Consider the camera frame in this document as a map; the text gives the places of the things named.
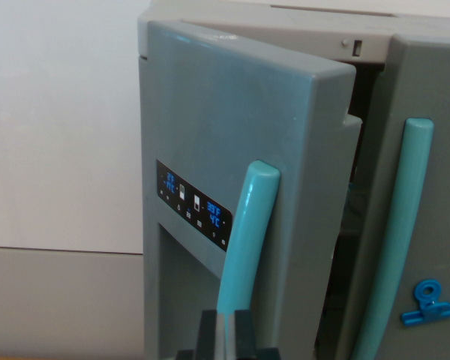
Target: teal handle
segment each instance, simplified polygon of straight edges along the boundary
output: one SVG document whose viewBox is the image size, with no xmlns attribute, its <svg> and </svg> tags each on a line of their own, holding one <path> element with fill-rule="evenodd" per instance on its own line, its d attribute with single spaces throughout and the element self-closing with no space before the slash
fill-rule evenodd
<svg viewBox="0 0 450 360">
<path fill-rule="evenodd" d="M 280 172 L 262 161 L 254 161 L 248 167 L 218 293 L 217 312 L 225 314 L 225 319 L 235 310 L 250 307 L 263 239 L 279 182 Z"/>
<path fill-rule="evenodd" d="M 373 360 L 382 341 L 407 259 L 433 134 L 431 120 L 406 120 L 382 253 L 352 360 Z"/>
</svg>

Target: gray wall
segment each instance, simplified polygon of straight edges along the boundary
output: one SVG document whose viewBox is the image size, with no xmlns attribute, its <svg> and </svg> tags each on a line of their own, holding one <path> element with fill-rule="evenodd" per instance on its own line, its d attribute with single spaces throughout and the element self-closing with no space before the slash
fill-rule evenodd
<svg viewBox="0 0 450 360">
<path fill-rule="evenodd" d="M 0 356 L 143 357 L 143 257 L 0 248 Z"/>
</svg>

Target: temperature display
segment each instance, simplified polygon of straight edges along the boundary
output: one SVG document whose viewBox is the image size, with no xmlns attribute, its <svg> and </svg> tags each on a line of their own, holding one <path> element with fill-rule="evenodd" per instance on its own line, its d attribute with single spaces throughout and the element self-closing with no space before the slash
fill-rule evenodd
<svg viewBox="0 0 450 360">
<path fill-rule="evenodd" d="M 191 226 L 227 251 L 232 213 L 158 160 L 157 194 Z"/>
</svg>

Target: blue plastic clip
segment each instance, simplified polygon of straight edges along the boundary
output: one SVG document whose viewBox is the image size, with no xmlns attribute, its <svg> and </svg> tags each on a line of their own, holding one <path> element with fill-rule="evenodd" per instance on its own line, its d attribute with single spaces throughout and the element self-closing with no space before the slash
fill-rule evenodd
<svg viewBox="0 0 450 360">
<path fill-rule="evenodd" d="M 403 324 L 413 326 L 450 317 L 450 303 L 438 302 L 441 292 L 442 287 L 436 280 L 424 280 L 419 283 L 413 295 L 420 304 L 420 310 L 402 313 Z"/>
</svg>

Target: gray refrigerator door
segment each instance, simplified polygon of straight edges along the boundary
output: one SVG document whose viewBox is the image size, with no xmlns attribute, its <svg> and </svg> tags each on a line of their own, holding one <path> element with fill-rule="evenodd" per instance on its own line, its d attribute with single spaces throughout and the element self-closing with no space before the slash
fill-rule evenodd
<svg viewBox="0 0 450 360">
<path fill-rule="evenodd" d="M 226 256 L 177 212 L 179 198 L 171 207 L 178 195 L 158 190 L 157 166 L 235 217 L 248 165 L 261 160 L 281 177 L 252 300 L 258 346 L 306 359 L 361 126 L 347 115 L 355 68 L 183 22 L 150 22 L 147 46 L 139 60 L 145 358 L 194 348 Z"/>
<path fill-rule="evenodd" d="M 413 292 L 439 281 L 450 302 L 450 39 L 395 36 L 373 90 L 354 185 L 367 193 L 360 248 L 336 355 L 350 358 L 374 281 L 389 217 L 404 123 L 430 119 L 433 140 L 406 264 L 376 360 L 449 359 L 450 318 L 406 327 L 401 314 L 419 310 Z"/>
</svg>

